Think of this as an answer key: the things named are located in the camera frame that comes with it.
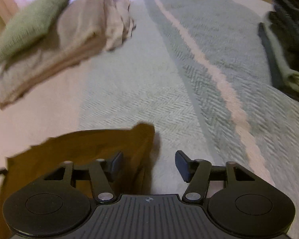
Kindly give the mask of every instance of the green folded garment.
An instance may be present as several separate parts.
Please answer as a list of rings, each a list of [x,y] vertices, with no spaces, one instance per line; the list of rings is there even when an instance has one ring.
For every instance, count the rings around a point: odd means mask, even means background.
[[[277,24],[272,22],[270,15],[271,12],[268,12],[264,17],[264,29],[271,44],[282,81],[288,88],[299,93],[299,71],[292,69],[286,60],[289,53],[286,49],[288,48],[286,34]]]
[[[48,34],[69,0],[35,0],[20,10],[0,37],[0,63]]]

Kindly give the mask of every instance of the metal screw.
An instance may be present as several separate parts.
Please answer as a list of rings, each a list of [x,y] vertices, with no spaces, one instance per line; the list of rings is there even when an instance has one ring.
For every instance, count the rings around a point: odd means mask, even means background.
[[[98,197],[99,200],[102,200],[102,201],[107,201],[107,200],[110,200],[110,199],[114,198],[113,194],[109,193],[109,192],[100,193],[100,194],[98,194],[97,197]]]
[[[185,195],[185,198],[188,200],[198,200],[201,198],[201,195],[196,192],[190,192]]]

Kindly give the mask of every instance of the pink stripe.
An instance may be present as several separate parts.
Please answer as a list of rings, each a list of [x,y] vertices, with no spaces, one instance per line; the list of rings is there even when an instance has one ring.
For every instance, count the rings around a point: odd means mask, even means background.
[[[194,55],[195,61],[207,68],[208,73],[216,83],[217,89],[220,91],[222,98],[226,102],[227,109],[231,112],[231,119],[235,124],[235,130],[240,136],[242,144],[246,147],[246,153],[251,169],[256,175],[274,186],[272,177],[265,167],[266,161],[256,144],[256,139],[250,134],[250,125],[247,122],[247,114],[241,107],[241,102],[237,97],[236,91],[232,88],[231,84],[227,82],[226,76],[221,70],[206,60],[204,53],[200,50],[187,29],[185,29],[181,23],[164,8],[164,5],[160,0],[154,1],[165,17],[179,30],[179,34]]]

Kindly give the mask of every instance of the folded brown shirt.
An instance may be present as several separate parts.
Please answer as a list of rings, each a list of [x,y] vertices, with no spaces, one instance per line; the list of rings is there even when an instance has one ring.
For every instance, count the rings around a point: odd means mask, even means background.
[[[83,165],[98,158],[111,158],[116,152],[122,151],[124,167],[111,186],[116,194],[142,193],[144,180],[146,176],[149,177],[149,155],[154,133],[154,126],[145,123],[131,130],[78,131],[50,138],[41,145],[8,158],[8,174],[0,188],[0,239],[11,236],[2,214],[5,199],[29,182],[54,170],[63,161]],[[80,190],[88,194],[89,186],[89,183],[82,183]]]

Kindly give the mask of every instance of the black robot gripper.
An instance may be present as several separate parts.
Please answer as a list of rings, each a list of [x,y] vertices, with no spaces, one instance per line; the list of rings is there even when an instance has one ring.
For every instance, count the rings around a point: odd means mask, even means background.
[[[11,239],[289,238],[293,202],[236,162],[213,166],[177,151],[176,167],[189,183],[182,199],[116,196],[110,183],[122,164],[121,152],[84,166],[66,161],[12,194],[3,205]],[[76,189],[77,180],[90,181],[92,199]],[[207,198],[210,181],[224,188]]]

